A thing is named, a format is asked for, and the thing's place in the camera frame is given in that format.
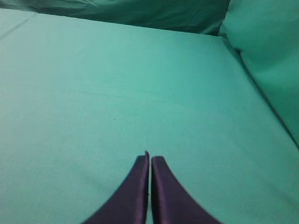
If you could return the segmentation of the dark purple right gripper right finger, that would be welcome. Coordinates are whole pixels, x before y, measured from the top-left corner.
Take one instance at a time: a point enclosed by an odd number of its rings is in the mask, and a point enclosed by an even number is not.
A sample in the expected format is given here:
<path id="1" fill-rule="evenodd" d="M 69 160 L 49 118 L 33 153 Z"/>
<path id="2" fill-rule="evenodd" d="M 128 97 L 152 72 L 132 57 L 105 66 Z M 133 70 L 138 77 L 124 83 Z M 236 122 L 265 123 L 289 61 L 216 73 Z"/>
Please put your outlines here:
<path id="1" fill-rule="evenodd" d="M 155 224 L 218 224 L 179 183 L 166 160 L 151 160 L 151 208 Z"/>

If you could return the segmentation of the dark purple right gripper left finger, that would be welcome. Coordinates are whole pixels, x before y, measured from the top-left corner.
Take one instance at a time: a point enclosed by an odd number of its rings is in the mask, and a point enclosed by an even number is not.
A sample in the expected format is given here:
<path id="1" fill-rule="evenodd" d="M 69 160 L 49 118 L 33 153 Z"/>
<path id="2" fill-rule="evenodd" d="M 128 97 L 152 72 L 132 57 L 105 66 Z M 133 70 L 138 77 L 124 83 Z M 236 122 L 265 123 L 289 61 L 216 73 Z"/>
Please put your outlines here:
<path id="1" fill-rule="evenodd" d="M 144 224 L 147 219 L 150 156 L 137 156 L 118 189 L 85 224 Z"/>

